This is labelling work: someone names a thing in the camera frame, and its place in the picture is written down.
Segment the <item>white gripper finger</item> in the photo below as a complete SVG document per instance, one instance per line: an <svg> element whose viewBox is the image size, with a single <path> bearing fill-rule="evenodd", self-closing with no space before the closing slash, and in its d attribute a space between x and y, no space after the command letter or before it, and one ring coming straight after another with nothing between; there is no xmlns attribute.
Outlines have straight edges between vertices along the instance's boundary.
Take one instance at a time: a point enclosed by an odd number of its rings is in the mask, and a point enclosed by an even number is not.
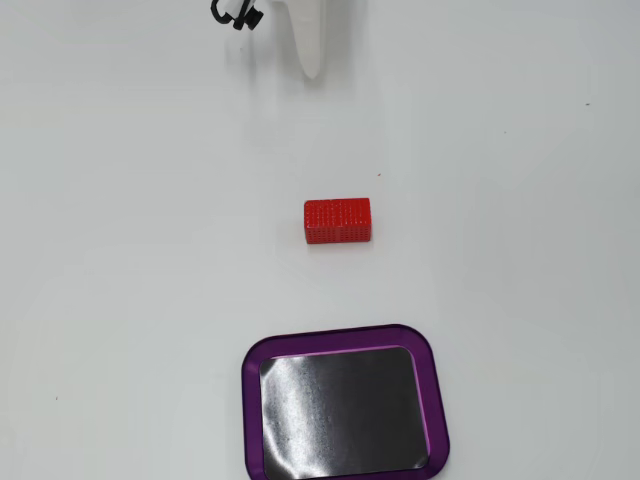
<svg viewBox="0 0 640 480"><path fill-rule="evenodd" d="M284 71L318 80L325 59L327 2L271 1L271 6L278 59Z"/></svg>

